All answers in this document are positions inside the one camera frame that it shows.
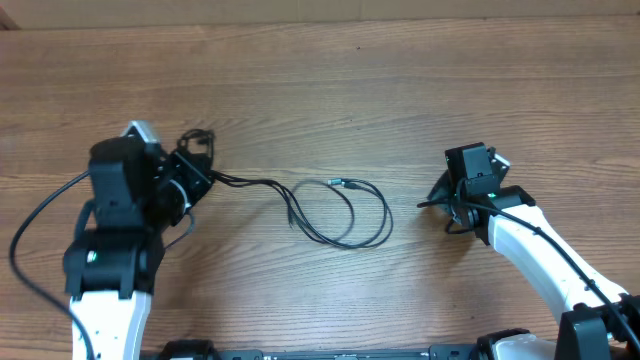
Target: cable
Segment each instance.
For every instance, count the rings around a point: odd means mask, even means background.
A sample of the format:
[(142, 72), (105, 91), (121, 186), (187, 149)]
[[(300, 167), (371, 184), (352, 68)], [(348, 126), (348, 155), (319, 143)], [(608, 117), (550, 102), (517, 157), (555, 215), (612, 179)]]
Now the cable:
[(185, 230), (185, 232), (182, 235), (178, 236), (177, 239), (173, 240), (172, 242), (169, 243), (169, 245), (165, 246), (164, 247), (165, 250), (168, 250), (170, 247), (180, 242), (180, 240), (186, 238), (195, 229), (196, 217), (193, 216), (193, 214), (191, 213), (191, 209), (187, 210), (187, 215), (189, 215), (189, 218), (191, 219), (191, 224), (189, 224), (189, 227), (187, 228), (187, 230)]
[[(393, 231), (393, 215), (391, 214), (391, 209), (389, 208), (387, 201), (385, 200), (380, 190), (378, 190), (378, 188), (376, 188), (373, 184), (364, 180), (333, 179), (333, 180), (330, 180), (328, 184), (322, 183), (322, 185), (328, 187), (333, 192), (335, 192), (338, 196), (340, 196), (340, 198), (349, 206), (349, 210), (351, 212), (351, 223), (347, 231), (344, 234), (338, 236), (337, 238), (330, 238), (322, 234), (321, 232), (319, 232), (311, 224), (309, 219), (307, 219), (306, 215), (304, 214), (304, 211), (302, 211), (302, 208), (300, 207), (298, 200), (293, 194), (293, 191), (289, 190), (286, 186), (280, 184), (279, 182), (271, 179), (258, 179), (258, 180), (243, 179), (243, 178), (227, 175), (215, 170), (211, 170), (209, 174), (214, 179), (231, 187), (241, 188), (241, 187), (247, 187), (247, 186), (253, 186), (253, 185), (266, 185), (271, 187), (282, 197), (282, 199), (285, 201), (285, 204), (287, 205), (287, 218), (289, 220), (289, 225), (292, 226), (295, 223), (309, 239), (318, 243), (329, 244), (342, 249), (373, 248), (385, 243), (389, 239), (389, 237), (391, 236), (391, 232)], [(309, 183), (309, 182), (319, 183), (317, 181), (307, 180), (298, 184), (294, 188), (294, 190), (297, 189), (300, 185), (304, 183)], [(353, 228), (355, 215), (353, 211), (353, 205), (351, 204), (351, 202), (347, 199), (347, 197), (344, 194), (342, 194), (332, 185), (342, 185), (346, 189), (365, 191), (374, 195), (378, 199), (380, 199), (384, 208), (383, 209), (384, 212), (383, 212), (382, 224), (380, 225), (380, 228), (378, 229), (375, 235), (357, 244), (349, 244), (349, 243), (340, 241), (341, 239), (346, 237), (347, 234)], [(382, 234), (386, 226), (387, 216), (389, 217), (389, 231), (382, 239), (376, 241), (380, 237), (380, 235)]]
[(58, 195), (65, 192), (73, 185), (77, 184), (80, 180), (86, 178), (88, 175), (89, 175), (89, 171), (85, 171), (82, 174), (78, 175), (75, 179), (69, 181), (63, 187), (56, 190), (53, 194), (49, 195), (48, 198), (46, 198), (40, 205), (38, 205), (38, 207), (35, 210), (33, 210), (33, 212), (27, 217), (27, 219), (22, 223), (22, 225), (20, 225), (20, 228), (18, 229), (16, 234), (13, 236), (13, 240), (11, 241), (11, 246), (9, 247), (9, 264), (11, 265), (11, 270), (13, 271), (13, 273), (16, 275), (16, 277), (18, 277), (20, 281), (22, 281), (22, 283), (26, 287), (31, 289), (38, 296), (42, 297), (44, 300), (52, 304), (55, 308), (57, 308), (58, 310), (63, 312), (65, 315), (71, 318), (71, 320), (76, 325), (78, 330), (80, 330), (80, 334), (82, 334), (82, 338), (84, 339), (84, 344), (87, 348), (87, 359), (93, 360), (93, 346), (91, 345), (91, 339), (89, 338), (89, 333), (85, 329), (84, 325), (82, 325), (80, 320), (73, 314), (73, 312), (71, 312), (69, 308), (67, 308), (67, 306), (65, 306), (55, 297), (53, 297), (53, 295), (49, 294), (45, 289), (41, 288), (40, 286), (36, 285), (33, 281), (31, 281), (31, 279), (29, 279), (18, 268), (18, 265), (16, 264), (16, 247), (18, 246), (18, 241), (20, 240), (20, 237), (22, 236), (24, 231), (27, 229), (29, 224), (31, 224), (33, 219), (35, 219), (35, 217), (38, 216), (38, 214), (42, 211), (42, 209), (44, 209), (47, 205), (49, 205), (49, 203), (53, 201), (53, 199), (58, 197)]
[[(427, 202), (421, 203), (421, 204), (418, 205), (418, 207), (440, 205), (440, 204), (447, 204), (447, 203), (449, 203), (449, 201), (447, 199), (437, 199), (437, 200), (432, 200), (432, 201), (427, 201)], [(471, 202), (467, 202), (467, 201), (459, 201), (459, 202), (456, 202), (455, 204), (459, 205), (459, 206), (463, 206), (463, 207), (472, 208), (472, 209), (484, 210), (484, 211), (487, 211), (487, 212), (489, 212), (489, 213), (491, 213), (493, 215), (504, 216), (505, 218), (507, 218), (507, 219), (519, 224), (519, 225), (522, 225), (522, 226), (526, 227), (529, 230), (532, 230), (534, 233), (540, 235), (543, 239), (545, 239), (549, 243), (549, 245), (551, 245), (551, 247), (553, 247), (558, 252), (558, 254), (560, 254), (560, 256), (562, 256), (562, 258), (573, 269), (573, 271), (575, 271), (575, 273), (578, 275), (578, 277), (580, 277), (580, 279), (582, 281), (584, 281), (584, 283), (589, 287), (589, 289), (591, 289), (594, 292), (594, 294), (596, 294), (596, 296), (598, 296), (598, 298), (607, 306), (609, 311), (613, 314), (613, 316), (619, 322), (620, 326), (622, 326), (622, 328), (626, 332), (627, 341), (632, 344), (632, 346), (635, 348), (637, 354), (640, 354), (640, 341), (638, 340), (638, 337), (636, 336), (635, 332), (631, 329), (629, 324), (627, 324), (627, 322), (624, 320), (624, 318), (622, 317), (622, 315), (620, 314), (618, 309), (611, 303), (611, 301), (600, 290), (600, 288), (598, 288), (598, 286), (596, 285), (595, 280), (590, 279), (589, 276), (580, 268), (580, 266), (578, 266), (578, 264), (575, 263), (573, 258), (571, 258), (571, 256), (569, 254), (567, 254), (567, 252), (551, 236), (549, 236), (547, 233), (545, 233), (540, 227), (531, 225), (527, 221), (522, 220), (517, 216), (513, 216), (513, 215), (511, 215), (511, 214), (509, 214), (507, 212), (504, 212), (504, 211), (498, 210), (498, 209), (494, 209), (494, 208), (491, 208), (491, 207), (488, 207), (488, 206), (484, 206), (484, 205), (480, 205), (480, 204), (476, 204), (476, 203), (471, 203)]]

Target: wooden table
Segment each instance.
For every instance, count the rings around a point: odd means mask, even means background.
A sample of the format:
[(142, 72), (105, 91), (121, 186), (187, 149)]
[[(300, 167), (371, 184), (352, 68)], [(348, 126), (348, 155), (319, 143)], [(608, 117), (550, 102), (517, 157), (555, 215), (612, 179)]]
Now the wooden table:
[[(218, 184), (195, 209), (195, 233), (162, 263), (144, 349), (179, 338), (406, 348), (511, 327), (553, 339), (552, 316), (508, 261), (447, 236), (443, 214), (415, 205), (445, 149), (484, 141), (514, 164), (507, 184), (532, 194), (605, 276), (640, 292), (638, 39), (640, 17), (2, 32), (0, 247), (129, 120), (151, 121), (168, 150), (182, 132), (211, 128), (215, 168), (289, 186), (370, 180), (396, 230), (378, 249), (340, 251), (290, 229), (271, 189)], [(91, 194), (83, 182), (61, 196), (19, 245), (20, 266), (61, 299), (62, 253)], [(347, 194), (364, 238), (380, 204)], [(344, 229), (335, 195), (299, 196), (322, 230)], [(3, 266), (0, 357), (68, 359), (70, 344), (70, 322)]]

